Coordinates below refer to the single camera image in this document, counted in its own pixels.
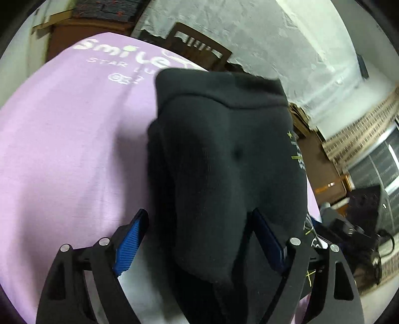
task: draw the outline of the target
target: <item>purple bedsheet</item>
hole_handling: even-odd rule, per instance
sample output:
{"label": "purple bedsheet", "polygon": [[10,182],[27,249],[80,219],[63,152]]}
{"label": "purple bedsheet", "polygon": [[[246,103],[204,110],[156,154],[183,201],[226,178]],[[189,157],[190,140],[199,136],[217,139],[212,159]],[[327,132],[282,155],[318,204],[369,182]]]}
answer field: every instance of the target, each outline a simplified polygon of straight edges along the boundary
{"label": "purple bedsheet", "polygon": [[[0,284],[28,324],[62,244],[90,246],[139,208],[151,214],[146,130],[154,76],[168,66],[201,69],[99,34],[46,63],[0,110]],[[309,184],[308,208],[319,215]]]}

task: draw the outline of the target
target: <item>black garment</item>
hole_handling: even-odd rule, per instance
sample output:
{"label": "black garment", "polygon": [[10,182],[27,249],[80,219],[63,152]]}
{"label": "black garment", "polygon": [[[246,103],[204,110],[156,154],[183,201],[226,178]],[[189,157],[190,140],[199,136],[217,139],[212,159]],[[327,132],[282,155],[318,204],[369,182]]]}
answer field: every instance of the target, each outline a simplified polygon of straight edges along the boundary
{"label": "black garment", "polygon": [[281,245],[303,231],[306,174],[278,80],[167,69],[156,78],[149,178],[190,323],[256,324],[281,277],[248,214]]}

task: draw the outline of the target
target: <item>beige curtain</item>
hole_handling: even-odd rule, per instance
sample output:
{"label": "beige curtain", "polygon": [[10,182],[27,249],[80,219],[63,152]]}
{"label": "beige curtain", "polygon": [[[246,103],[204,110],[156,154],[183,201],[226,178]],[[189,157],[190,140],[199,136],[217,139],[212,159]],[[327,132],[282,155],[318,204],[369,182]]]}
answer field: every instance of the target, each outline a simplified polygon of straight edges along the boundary
{"label": "beige curtain", "polygon": [[339,169],[356,160],[392,124],[399,113],[399,86],[377,107],[323,144],[327,157]]}

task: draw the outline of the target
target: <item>chair backrest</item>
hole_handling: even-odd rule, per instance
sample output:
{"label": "chair backrest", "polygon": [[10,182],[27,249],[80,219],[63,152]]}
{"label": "chair backrest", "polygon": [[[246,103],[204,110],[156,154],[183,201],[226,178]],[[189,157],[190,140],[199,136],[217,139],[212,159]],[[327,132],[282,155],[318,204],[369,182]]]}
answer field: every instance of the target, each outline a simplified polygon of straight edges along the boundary
{"label": "chair backrest", "polygon": [[[175,37],[178,32],[187,35],[187,40]],[[165,48],[212,71],[223,71],[231,55],[231,51],[218,42],[181,22],[177,22],[170,31],[165,41]],[[212,50],[219,52],[221,57],[215,55]]]}

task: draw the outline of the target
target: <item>ribbed blue pad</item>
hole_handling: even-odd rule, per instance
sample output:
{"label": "ribbed blue pad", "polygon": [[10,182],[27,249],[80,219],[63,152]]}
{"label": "ribbed blue pad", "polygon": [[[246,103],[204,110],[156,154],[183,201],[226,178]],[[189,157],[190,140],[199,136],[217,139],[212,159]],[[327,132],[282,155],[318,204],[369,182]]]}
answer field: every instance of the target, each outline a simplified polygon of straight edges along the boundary
{"label": "ribbed blue pad", "polygon": [[140,246],[140,219],[136,220],[130,231],[127,233],[122,243],[117,249],[117,256],[114,265],[114,272],[120,276],[122,272],[128,270],[136,256],[137,249]]}

